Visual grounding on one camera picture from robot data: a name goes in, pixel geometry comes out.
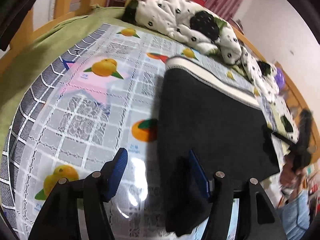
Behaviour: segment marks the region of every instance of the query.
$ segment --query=black mat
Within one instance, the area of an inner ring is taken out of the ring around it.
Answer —
[[[223,171],[233,179],[262,181],[279,172],[271,139],[265,143],[260,110],[201,83],[181,69],[164,76],[158,122],[158,156],[166,230],[188,234],[211,205],[200,197],[189,172],[193,149],[207,177]]]

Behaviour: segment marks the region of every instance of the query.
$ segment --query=person's hand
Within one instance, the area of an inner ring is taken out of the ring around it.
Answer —
[[[280,183],[285,187],[290,187],[297,182],[297,179],[302,178],[303,170],[297,169],[297,171],[294,173],[292,171],[292,167],[293,167],[292,158],[289,155],[285,155],[284,159],[285,159],[285,165],[283,166],[282,172],[280,174]]]

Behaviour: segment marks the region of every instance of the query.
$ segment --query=metal bolt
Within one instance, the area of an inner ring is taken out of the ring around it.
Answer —
[[[224,172],[223,171],[217,171],[216,172],[216,176],[219,178],[223,178],[224,177]]]
[[[66,178],[61,178],[58,180],[59,184],[65,184],[67,182]]]
[[[256,178],[251,178],[250,179],[250,182],[254,185],[257,185],[258,184],[258,180]]]
[[[95,171],[94,173],[92,173],[92,177],[94,178],[98,178],[101,176],[101,172],[100,171]]]

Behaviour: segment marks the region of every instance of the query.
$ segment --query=white quilt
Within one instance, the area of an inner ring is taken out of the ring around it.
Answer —
[[[229,65],[243,65],[250,81],[269,102],[275,101],[279,88],[276,68],[263,76],[246,48],[242,47],[231,25],[203,6],[188,0],[138,0],[135,22],[186,44],[200,53],[221,55]]]

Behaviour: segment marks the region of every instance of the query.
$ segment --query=black polka dot pattern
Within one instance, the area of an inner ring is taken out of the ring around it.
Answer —
[[[258,66],[261,70],[262,75],[266,76],[270,73],[271,66],[268,63],[260,61],[260,60],[258,60],[257,63],[258,63]]]
[[[124,14],[121,18],[122,21],[136,24],[135,16],[137,12],[138,0],[131,0],[128,6],[124,10]]]
[[[215,41],[219,37],[219,27],[214,21],[213,15],[206,11],[197,12],[190,19],[190,28]]]

